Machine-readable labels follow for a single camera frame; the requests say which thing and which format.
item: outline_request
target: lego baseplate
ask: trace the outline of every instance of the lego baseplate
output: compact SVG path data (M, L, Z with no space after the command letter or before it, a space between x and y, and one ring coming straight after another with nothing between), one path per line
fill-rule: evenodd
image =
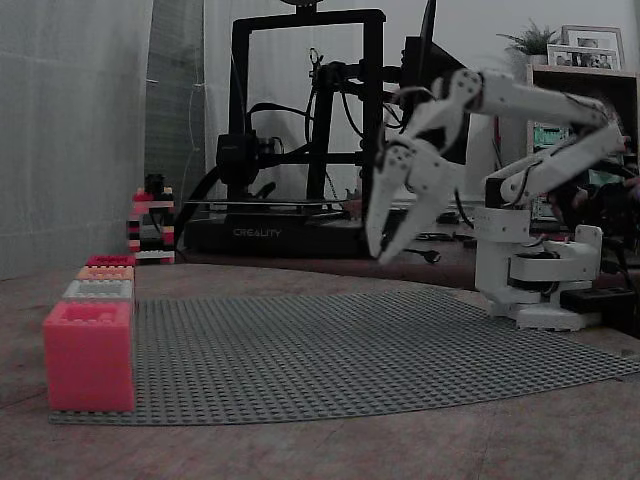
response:
M52 423L220 425L381 415L499 400L640 372L518 330L436 289L138 303L136 410Z

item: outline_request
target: robotic arm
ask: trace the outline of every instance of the robotic arm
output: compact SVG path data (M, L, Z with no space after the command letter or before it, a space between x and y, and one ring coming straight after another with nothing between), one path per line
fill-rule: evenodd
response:
M461 183L464 167L441 155L459 135L465 112L571 125L577 132L562 144L491 175L486 193L498 199L501 208L529 204L623 146L617 125L609 123L599 101L526 87L505 74L458 70L437 80L433 93L435 100L416 109L405 133L389 139L374 172L366 229L370 252L381 263L391 261L433 224ZM388 238L384 236L388 212L403 185L415 192L417 201Z
M571 125L576 132L572 138L485 179L485 206L475 210L476 288L489 300L490 315L512 318L520 328L579 330L597 323L597 312L565 309L570 302L563 299L591 288L600 271L602 231L581 225L574 242L531 244L526 207L624 148L604 106L521 86L503 74L469 70L436 81L433 93L435 99L416 109L406 132L382 148L366 224L372 255L381 263L391 261L448 206L462 183L463 167L442 154L459 134L465 112ZM395 235L387 235L388 212L403 185L417 200Z

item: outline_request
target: pink lego brick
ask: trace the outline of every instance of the pink lego brick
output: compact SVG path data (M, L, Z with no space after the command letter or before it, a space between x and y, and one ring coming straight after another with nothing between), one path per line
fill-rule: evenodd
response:
M133 280L133 267L84 267L76 280Z
M44 344L51 409L134 409L131 303L59 303Z
M94 255L86 263L87 267L135 267L134 255Z
M135 203L133 205L133 215L146 215L149 213L147 203Z

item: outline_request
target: picture frame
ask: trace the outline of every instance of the picture frame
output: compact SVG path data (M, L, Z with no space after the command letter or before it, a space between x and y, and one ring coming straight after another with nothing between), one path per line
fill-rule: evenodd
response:
M620 65L625 69L622 30L617 27L594 27L586 25L563 25L562 43L572 47L614 50Z
M621 70L615 50L570 45L547 45L549 65L554 67L596 68Z

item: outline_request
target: table surface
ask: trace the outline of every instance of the table surface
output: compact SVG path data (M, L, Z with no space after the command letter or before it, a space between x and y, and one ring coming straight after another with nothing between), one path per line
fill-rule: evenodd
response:
M275 425L47 423L41 323L77 270L0 282L0 478L640 478L640 382L606 381L456 408ZM136 269L138 298L328 295L424 285L213 265ZM455 292L482 306L472 292ZM617 355L640 341L569 335Z

